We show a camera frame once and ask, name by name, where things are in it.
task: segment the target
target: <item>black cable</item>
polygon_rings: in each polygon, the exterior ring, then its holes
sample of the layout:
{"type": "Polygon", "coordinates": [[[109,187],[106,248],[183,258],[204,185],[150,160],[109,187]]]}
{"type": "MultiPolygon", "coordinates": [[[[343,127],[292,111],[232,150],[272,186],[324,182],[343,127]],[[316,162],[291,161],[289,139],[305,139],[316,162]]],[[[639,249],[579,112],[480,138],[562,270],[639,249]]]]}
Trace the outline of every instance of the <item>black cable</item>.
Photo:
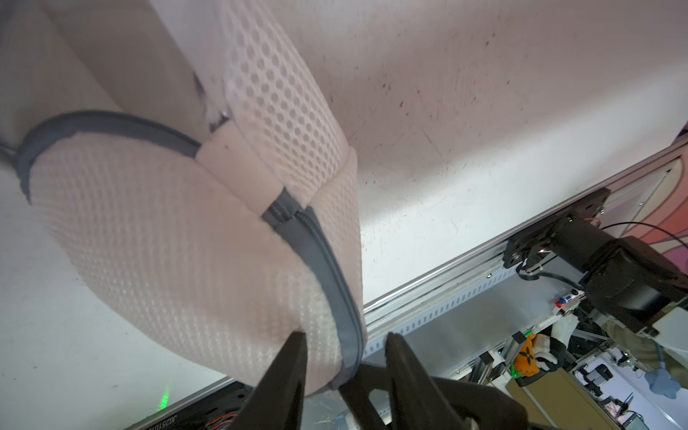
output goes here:
{"type": "Polygon", "coordinates": [[[659,230],[659,231],[663,232],[664,234],[673,237],[674,240],[678,241],[679,244],[683,245],[686,249],[688,249],[688,244],[686,244],[683,240],[679,239],[677,236],[672,235],[671,233],[669,233],[668,231],[666,231],[664,228],[657,227],[657,226],[653,226],[652,224],[648,224],[647,222],[636,222],[636,221],[617,222],[617,223],[614,223],[614,224],[610,224],[610,225],[608,225],[608,226],[604,226],[604,227],[602,227],[600,230],[604,230],[604,229],[609,228],[609,227],[622,226],[622,225],[626,225],[626,224],[638,224],[639,226],[648,226],[648,227],[652,227],[652,228],[654,228],[655,230],[659,230]]]}
{"type": "Polygon", "coordinates": [[[552,279],[556,279],[557,281],[567,283],[568,285],[572,286],[575,290],[582,290],[583,289],[583,288],[581,288],[581,286],[577,282],[574,282],[567,277],[557,275],[556,273],[545,272],[544,270],[540,270],[539,272],[533,273],[531,275],[525,275],[525,274],[521,273],[522,268],[523,268],[523,263],[520,263],[516,267],[516,275],[518,275],[519,278],[523,279],[524,281],[536,281],[540,278],[540,276],[544,276],[545,278],[552,278],[552,279]]]}
{"type": "Polygon", "coordinates": [[[626,409],[626,410],[621,414],[621,416],[624,416],[625,414],[627,414],[627,413],[629,413],[629,412],[635,413],[637,416],[641,417],[641,420],[645,421],[645,419],[643,418],[642,415],[640,415],[639,413],[637,413],[637,412],[635,412],[635,411],[632,411],[631,409],[626,409]]]}

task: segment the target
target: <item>black plastic part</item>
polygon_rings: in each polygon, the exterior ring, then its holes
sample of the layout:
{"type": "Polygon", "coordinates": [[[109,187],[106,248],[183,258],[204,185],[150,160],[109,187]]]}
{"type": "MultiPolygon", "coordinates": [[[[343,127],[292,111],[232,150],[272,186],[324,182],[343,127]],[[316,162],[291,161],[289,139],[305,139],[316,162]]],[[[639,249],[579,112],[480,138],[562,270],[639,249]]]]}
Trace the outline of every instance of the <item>black plastic part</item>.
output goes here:
{"type": "Polygon", "coordinates": [[[590,391],[591,393],[593,393],[596,397],[602,396],[602,390],[601,390],[600,387],[598,387],[597,385],[595,385],[595,384],[593,384],[593,383],[587,383],[587,384],[584,385],[584,387],[585,387],[588,391],[590,391]]]}
{"type": "Polygon", "coordinates": [[[480,354],[473,363],[473,370],[471,370],[469,381],[474,384],[484,383],[492,369],[492,363],[494,362],[495,359],[492,358],[489,352],[485,351],[480,354]]]}
{"type": "Polygon", "coordinates": [[[555,429],[554,427],[549,427],[549,426],[542,425],[542,424],[530,423],[528,425],[528,430],[557,430],[557,429],[555,429]]]}
{"type": "Polygon", "coordinates": [[[587,271],[586,264],[593,254],[605,244],[615,240],[604,230],[582,218],[561,219],[555,224],[555,233],[549,249],[580,272],[587,271]]]}
{"type": "Polygon", "coordinates": [[[521,263],[524,257],[528,258],[528,264],[524,269],[529,269],[538,264],[542,260],[538,252],[542,248],[549,246],[549,239],[555,233],[555,224],[558,221],[569,215],[573,218],[578,217],[582,219],[594,217],[604,205],[610,193],[611,191],[608,189],[594,191],[547,218],[514,234],[508,239],[506,244],[503,256],[504,267],[510,268],[515,266],[521,263]]]}
{"type": "Polygon", "coordinates": [[[542,378],[543,376],[545,376],[546,374],[547,374],[547,372],[540,371],[540,372],[537,372],[533,376],[521,376],[520,378],[516,379],[516,385],[518,385],[519,387],[527,387],[530,384],[532,384],[533,382],[535,382],[535,381],[539,380],[540,378],[542,378]]]}
{"type": "MultiPolygon", "coordinates": [[[[387,366],[361,364],[355,377],[340,387],[339,392],[361,428],[386,429],[384,422],[370,403],[368,396],[374,389],[389,392],[393,429],[444,428],[443,424],[423,423],[436,408],[451,408],[459,417],[472,418],[480,430],[525,430],[528,428],[526,410],[500,390],[457,380],[430,378],[418,359],[399,334],[389,334],[385,343],[387,366]],[[434,406],[423,399],[434,399],[434,406]]],[[[443,411],[442,417],[454,415],[443,411]]]]}
{"type": "Polygon", "coordinates": [[[550,249],[586,272],[580,284],[601,312],[639,333],[652,328],[666,305],[688,303],[688,277],[650,245],[616,239],[582,219],[561,222],[550,249]]]}
{"type": "Polygon", "coordinates": [[[305,334],[291,333],[232,422],[232,430],[298,430],[301,427],[307,352],[305,334]]]}
{"type": "Polygon", "coordinates": [[[600,376],[602,376],[606,380],[612,379],[614,377],[614,374],[605,365],[599,365],[595,367],[595,370],[597,370],[597,373],[599,373],[600,376]]]}

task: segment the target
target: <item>blue glove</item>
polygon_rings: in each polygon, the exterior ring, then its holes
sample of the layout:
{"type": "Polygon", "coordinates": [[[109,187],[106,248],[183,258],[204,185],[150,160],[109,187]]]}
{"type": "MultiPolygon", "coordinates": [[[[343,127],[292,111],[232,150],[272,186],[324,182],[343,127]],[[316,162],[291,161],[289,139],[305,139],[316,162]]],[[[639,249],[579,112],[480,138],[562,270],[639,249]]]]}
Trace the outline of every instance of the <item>blue glove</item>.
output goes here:
{"type": "Polygon", "coordinates": [[[664,397],[676,398],[676,393],[681,389],[681,384],[666,369],[659,368],[645,374],[645,380],[649,383],[650,391],[664,397]]]}

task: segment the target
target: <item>gray piping trim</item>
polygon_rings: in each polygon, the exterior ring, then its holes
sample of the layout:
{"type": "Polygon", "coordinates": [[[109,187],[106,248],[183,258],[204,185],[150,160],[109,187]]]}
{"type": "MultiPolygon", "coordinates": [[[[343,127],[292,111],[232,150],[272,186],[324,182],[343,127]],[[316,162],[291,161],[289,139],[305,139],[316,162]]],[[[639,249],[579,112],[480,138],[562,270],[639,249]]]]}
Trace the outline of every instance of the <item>gray piping trim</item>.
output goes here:
{"type": "Polygon", "coordinates": [[[36,159],[55,142],[79,131],[114,134],[147,140],[188,157],[195,157],[201,144],[194,139],[153,121],[109,111],[78,111],[54,116],[35,126],[17,153],[17,175],[21,190],[31,202],[29,179],[36,159]]]}
{"type": "Polygon", "coordinates": [[[313,271],[327,297],[341,345],[342,367],[330,382],[331,388],[338,388],[356,373],[364,348],[363,324],[344,274],[313,208],[301,210],[286,189],[263,214],[263,220],[313,271]]]}

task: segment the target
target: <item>white mesh backpack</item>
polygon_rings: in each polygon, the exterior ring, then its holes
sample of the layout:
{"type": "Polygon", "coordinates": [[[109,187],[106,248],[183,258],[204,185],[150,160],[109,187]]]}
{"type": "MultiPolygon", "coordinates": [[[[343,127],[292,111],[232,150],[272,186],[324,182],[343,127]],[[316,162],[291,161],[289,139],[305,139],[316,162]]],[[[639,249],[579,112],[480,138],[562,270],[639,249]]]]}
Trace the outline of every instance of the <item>white mesh backpack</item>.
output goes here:
{"type": "Polygon", "coordinates": [[[256,385],[303,331],[305,392],[338,387],[365,342],[356,153],[267,9],[215,7],[230,112],[206,142],[64,114],[25,139],[21,186],[85,283],[155,342],[256,385]]]}

